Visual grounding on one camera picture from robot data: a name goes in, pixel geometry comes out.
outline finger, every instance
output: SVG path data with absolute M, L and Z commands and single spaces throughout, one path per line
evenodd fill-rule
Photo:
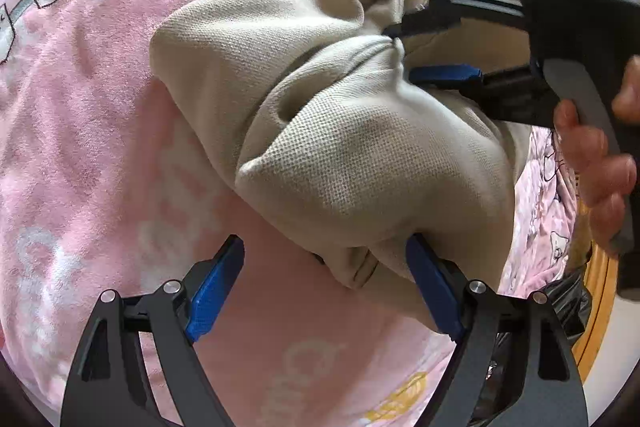
M 578 112 L 574 102 L 571 100 L 561 100 L 554 110 L 554 126 L 560 133 L 562 130 L 578 125 Z
M 607 136 L 602 129 L 579 125 L 560 132 L 560 149 L 565 161 L 577 171 L 607 154 Z
M 610 241 L 622 228 L 624 219 L 625 201 L 620 194 L 610 195 L 589 212 L 589 225 L 593 240 L 610 255 L 616 254 Z
M 640 123 L 640 57 L 633 57 L 625 68 L 620 92 L 611 107 L 626 123 Z
M 580 174 L 580 197 L 594 207 L 610 195 L 630 194 L 636 186 L 636 162 L 628 154 L 607 156 Z

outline black plastic bag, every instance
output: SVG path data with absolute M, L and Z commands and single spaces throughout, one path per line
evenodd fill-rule
M 591 314 L 591 294 L 583 282 L 585 270 L 586 265 L 540 289 L 546 294 L 556 310 L 571 346 L 584 333 Z M 491 417 L 496 412 L 498 394 L 502 388 L 506 362 L 511 350 L 512 336 L 511 333 L 500 333 L 496 338 L 487 378 L 470 425 L 482 425 L 482 420 Z

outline crumpled towel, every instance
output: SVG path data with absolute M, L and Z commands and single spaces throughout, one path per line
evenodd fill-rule
M 479 22 L 381 35 L 426 1 L 195 0 L 156 30 L 150 63 L 244 200 L 338 281 L 434 328 L 404 242 L 419 230 L 497 288 L 529 128 L 410 85 L 403 59 L 490 71 L 526 62 L 528 45 Z

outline pink fleece blanket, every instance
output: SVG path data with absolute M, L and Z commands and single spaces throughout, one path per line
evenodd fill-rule
M 2 355 L 59 411 L 100 291 L 152 291 L 237 233 L 245 267 L 197 344 L 236 425 L 412 425 L 450 342 L 353 297 L 222 184 L 148 67 L 154 29 L 189 1 L 0 0 Z M 565 174 L 535 129 L 501 291 L 524 296 L 562 273 L 575 216 Z M 143 340 L 161 410 L 179 421 Z

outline blue gripper pad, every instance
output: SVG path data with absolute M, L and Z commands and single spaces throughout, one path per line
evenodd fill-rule
M 467 64 L 424 66 L 409 71 L 409 82 L 416 86 L 434 84 L 439 89 L 459 89 L 460 84 L 482 81 L 482 71 Z
M 244 245 L 236 240 L 214 264 L 191 299 L 190 319 L 184 333 L 192 343 L 213 327 L 243 265 Z
M 458 342 L 465 332 L 460 320 L 460 306 L 440 272 L 436 254 L 417 235 L 414 233 L 405 245 L 407 266 L 438 329 Z

